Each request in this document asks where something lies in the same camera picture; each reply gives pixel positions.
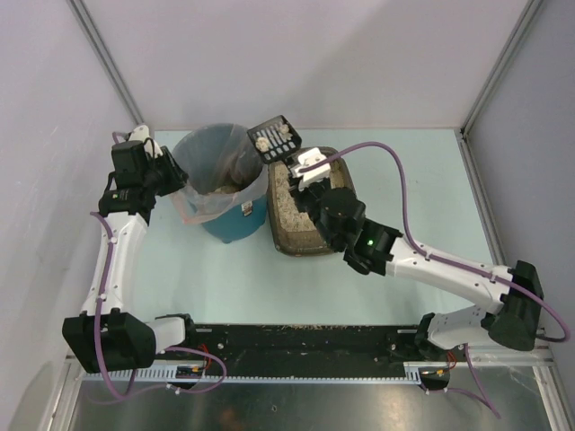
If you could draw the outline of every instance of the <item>purple cable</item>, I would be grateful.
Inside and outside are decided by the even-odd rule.
[[[90,213],[90,215],[94,216],[98,219],[98,221],[104,227],[106,234],[108,235],[108,239],[111,240],[113,233],[111,231],[111,227],[108,224],[108,222],[106,222],[106,220],[100,214],[98,214],[96,212],[92,212],[92,213]],[[105,290],[106,290],[106,281],[107,281],[108,275],[110,273],[110,265],[111,265],[111,258],[112,258],[113,250],[114,250],[114,244],[113,244],[113,242],[109,241],[108,242],[108,250],[106,253],[106,260],[104,262],[104,268],[103,268],[103,272],[102,272],[102,279],[100,280],[100,287],[98,288],[98,298],[96,299],[96,311],[94,314],[94,324],[93,324],[93,339],[94,339],[94,346],[95,346],[95,350],[96,350],[96,360],[98,361],[98,366],[100,367],[100,373],[102,374],[102,379],[104,380],[104,382],[106,383],[106,386],[108,387],[108,390],[111,392],[111,394],[114,396],[114,398],[116,400],[112,400],[112,401],[91,400],[92,402],[95,402],[96,404],[101,404],[101,405],[115,404],[117,402],[122,402],[124,400],[128,400],[128,399],[135,397],[136,395],[139,395],[143,392],[151,391],[153,389],[161,389],[161,388],[166,387],[164,384],[156,384],[156,385],[145,387],[145,388],[141,389],[140,391],[131,393],[132,386],[134,384],[134,381],[136,380],[137,370],[132,371],[132,375],[130,376],[130,380],[128,383],[128,388],[126,389],[126,392],[123,394],[116,391],[116,388],[114,387],[114,385],[111,381],[110,375],[108,373],[108,369],[106,368],[106,362],[104,360],[104,354],[102,351],[102,334],[100,333],[100,325],[102,323],[102,303],[104,300],[100,296],[103,295],[105,293]],[[215,360],[222,368],[222,376],[217,380],[217,382],[215,382],[211,386],[208,386],[207,388],[197,389],[197,390],[185,390],[182,388],[177,388],[176,391],[178,391],[178,393],[180,391],[184,392],[184,393],[204,393],[204,392],[212,391],[217,386],[222,384],[224,379],[227,377],[226,364],[224,364],[224,362],[217,356],[211,355],[211,354],[204,352],[204,351],[201,351],[201,350],[196,350],[194,348],[187,348],[187,347],[168,347],[166,349],[166,351],[187,352],[187,353],[192,353],[195,355],[200,355],[203,357],[208,357],[208,358]]]
[[[469,355],[469,345],[468,344],[465,344],[465,350],[464,351],[465,351],[465,359],[467,360],[467,366],[469,367],[469,371],[471,372],[471,376],[475,380],[475,385],[479,389],[479,392],[482,393],[483,399],[485,400],[485,404],[487,405],[487,407],[489,407],[491,409],[491,411],[495,415],[495,418],[501,419],[501,414],[497,411],[497,409],[495,408],[495,406],[493,405],[493,403],[491,402],[491,400],[487,396],[487,391],[485,391],[485,388],[483,387],[483,383],[481,380],[479,380],[479,375],[477,375],[477,371],[473,367],[473,364],[471,362],[471,355]]]
[[[424,390],[425,392],[429,392],[429,393],[447,393],[447,392],[455,392],[455,393],[461,393],[469,398],[472,398],[476,401],[479,401],[481,404],[483,404],[485,407],[487,407],[488,409],[491,409],[490,405],[479,395],[474,394],[471,391],[468,391],[467,389],[460,389],[460,388],[445,388],[445,390],[443,389],[436,389],[436,390],[431,390],[425,387],[425,384],[421,384],[420,385],[421,389]]]
[[[342,151],[340,151],[334,155],[331,155],[327,159],[322,160],[321,162],[319,162],[313,166],[309,166],[307,168],[300,170],[300,172],[302,172],[302,173],[309,172],[309,171],[311,171],[315,168],[319,168],[320,166],[323,166],[327,163],[331,163],[331,162],[341,158],[345,154],[351,153],[352,151],[356,151],[360,148],[365,148],[368,146],[375,146],[375,147],[382,148],[382,149],[386,150],[386,152],[388,152],[393,157],[393,159],[395,160],[395,164],[397,165],[397,169],[399,171],[399,176],[400,176],[400,180],[401,180],[401,184],[402,184],[402,216],[403,216],[403,227],[405,229],[405,237],[407,238],[408,243],[411,245],[411,247],[415,251],[417,251],[421,256],[427,256],[426,251],[424,251],[415,242],[415,240],[413,239],[413,236],[411,235],[409,218],[407,216],[407,181],[405,180],[405,171],[403,169],[402,161],[400,160],[399,156],[397,155],[397,153],[395,152],[395,150],[391,146],[383,144],[381,142],[363,142],[361,144],[355,144],[355,145],[352,145],[352,146],[346,148],[345,150],[342,150]],[[475,268],[475,267],[466,265],[466,264],[461,263],[461,262],[457,262],[456,260],[444,258],[443,256],[438,256],[436,254],[430,254],[428,256],[428,259],[433,259],[437,262],[444,263],[444,264],[449,265],[451,267],[460,268],[460,269],[463,269],[465,271],[472,272],[474,274],[477,274],[478,276],[491,278],[491,272],[485,271],[483,269]],[[545,341],[555,342],[555,343],[563,343],[563,342],[568,341],[571,338],[571,331],[570,331],[569,327],[567,326],[567,323],[565,323],[565,321],[562,319],[562,317],[559,315],[559,313],[557,313],[550,305],[545,303],[540,297],[529,292],[523,286],[520,286],[516,283],[513,283],[512,281],[506,280],[505,278],[496,276],[494,278],[494,281],[502,283],[505,286],[511,287],[512,289],[515,289],[515,290],[519,291],[521,294],[527,296],[529,299],[535,301],[539,306],[541,306],[549,314],[551,314],[551,317],[553,317],[557,321],[557,323],[559,323],[559,326],[561,326],[561,328],[563,330],[563,337],[560,337],[560,338],[545,337],[545,336],[538,337],[538,338],[543,339]]]

